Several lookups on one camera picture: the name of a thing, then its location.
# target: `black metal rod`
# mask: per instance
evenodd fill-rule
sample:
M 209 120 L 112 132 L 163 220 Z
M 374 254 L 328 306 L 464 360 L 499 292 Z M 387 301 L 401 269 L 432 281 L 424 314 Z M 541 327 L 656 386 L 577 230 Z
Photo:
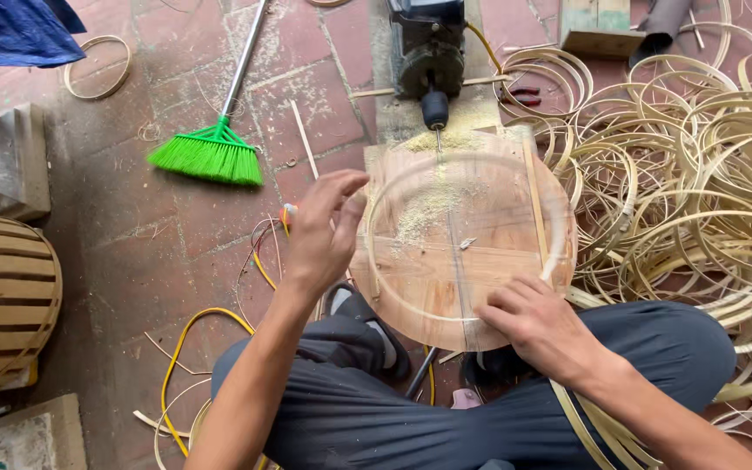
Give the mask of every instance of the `black metal rod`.
M 422 367 L 417 370 L 417 375 L 413 377 L 413 381 L 408 387 L 408 391 L 405 392 L 406 397 L 411 398 L 412 395 L 416 393 L 420 388 L 420 384 L 423 383 L 423 378 L 425 377 L 425 370 L 428 369 L 428 366 L 431 365 L 431 361 L 433 361 L 433 358 L 437 356 L 438 352 L 440 352 L 439 348 L 431 348 L 429 350 L 429 354 L 425 357 Z

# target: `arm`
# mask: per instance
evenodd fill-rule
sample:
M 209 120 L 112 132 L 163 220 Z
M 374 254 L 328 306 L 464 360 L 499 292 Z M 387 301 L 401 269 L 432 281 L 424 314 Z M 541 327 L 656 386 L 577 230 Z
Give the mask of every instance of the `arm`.
M 253 468 L 277 414 L 298 339 L 323 291 L 356 248 L 369 177 L 344 170 L 322 176 L 303 199 L 292 229 L 287 272 L 266 317 L 225 378 L 185 470 Z M 329 221 L 340 209 L 335 232 Z
M 516 276 L 477 314 L 510 339 L 518 355 L 569 386 L 639 437 L 674 470 L 752 469 L 752 454 L 672 400 L 590 332 L 546 283 Z

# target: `broom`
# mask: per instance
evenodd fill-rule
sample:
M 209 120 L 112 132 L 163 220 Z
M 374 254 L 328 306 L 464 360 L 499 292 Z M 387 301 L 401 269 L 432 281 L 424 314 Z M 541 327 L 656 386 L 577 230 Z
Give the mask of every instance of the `broom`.
M 260 32 L 260 23 L 266 12 L 267 0 L 261 0 L 254 16 L 252 30 L 242 50 L 240 63 L 236 66 L 234 80 L 228 91 L 228 99 L 216 125 L 205 127 L 189 134 L 176 134 L 156 148 L 147 161 L 167 171 L 182 173 L 214 181 L 223 181 L 250 186 L 262 186 L 263 177 L 254 147 L 245 144 L 228 127 L 228 112 L 240 90 L 242 77 L 251 59 L 252 49 Z

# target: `metal broom handle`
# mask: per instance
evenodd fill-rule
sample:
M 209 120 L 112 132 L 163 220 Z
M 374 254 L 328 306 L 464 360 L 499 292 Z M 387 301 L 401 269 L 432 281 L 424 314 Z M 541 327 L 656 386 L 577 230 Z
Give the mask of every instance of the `metal broom handle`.
M 240 63 L 236 65 L 236 74 L 234 74 L 234 80 L 231 82 L 231 89 L 228 91 L 228 99 L 222 105 L 222 112 L 220 113 L 222 115 L 228 115 L 232 103 L 236 100 L 236 94 L 240 91 L 240 83 L 245 76 L 245 70 L 248 69 L 248 61 L 252 58 L 252 49 L 257 42 L 257 36 L 260 35 L 260 24 L 263 22 L 263 17 L 265 16 L 267 3 L 268 0 L 260 0 L 260 5 L 257 7 L 257 13 L 254 15 L 254 23 L 252 23 L 252 30 L 248 33 L 248 40 L 245 41 L 245 48 L 242 50 Z

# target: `bamboo basket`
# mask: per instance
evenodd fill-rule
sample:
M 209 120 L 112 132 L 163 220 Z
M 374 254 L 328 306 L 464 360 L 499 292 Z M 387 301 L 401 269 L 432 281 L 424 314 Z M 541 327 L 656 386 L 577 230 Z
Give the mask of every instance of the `bamboo basket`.
M 42 235 L 0 218 L 0 390 L 36 380 L 36 357 L 57 322 L 63 277 Z

